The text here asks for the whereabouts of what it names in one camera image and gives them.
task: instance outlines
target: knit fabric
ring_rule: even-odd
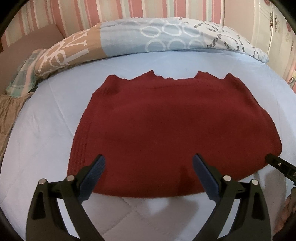
[[[107,77],[92,95],[76,130],[68,174],[98,154],[106,169],[94,192],[125,197],[170,197],[203,188],[194,154],[223,175],[243,179],[263,168],[281,141],[269,114],[231,74],[198,72],[174,80],[153,71],[133,80]]]

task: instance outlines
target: striped wallpaper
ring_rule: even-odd
[[[64,37],[120,18],[185,17],[223,24],[224,0],[29,0],[1,38],[3,48],[56,23]]]

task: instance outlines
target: metal screw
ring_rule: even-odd
[[[253,179],[253,180],[252,180],[252,183],[253,183],[254,185],[258,185],[258,184],[259,184],[259,182],[258,182],[256,179]]]
[[[231,176],[226,175],[226,176],[223,177],[223,179],[225,181],[229,182],[229,181],[231,181]]]
[[[43,185],[43,184],[45,184],[45,183],[46,183],[46,179],[44,179],[44,178],[40,179],[40,181],[39,181],[39,184],[40,184],[40,185]]]
[[[66,179],[67,179],[68,182],[71,182],[71,181],[73,181],[75,179],[75,177],[73,175],[70,175],[70,176],[67,176]]]

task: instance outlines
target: beige pillowcase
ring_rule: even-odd
[[[48,49],[37,61],[37,80],[78,64],[106,58],[101,45],[101,23],[87,30],[77,32]]]

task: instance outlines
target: brown fabric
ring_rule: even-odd
[[[48,49],[37,61],[37,80],[46,79],[58,70],[106,58],[101,45],[101,23],[87,30],[75,33]]]
[[[26,100],[34,92],[20,98],[0,95],[0,169],[13,124]]]
[[[30,57],[36,49],[47,49],[63,39],[55,24],[40,28],[16,41],[0,53],[0,94],[11,82],[17,68]]]

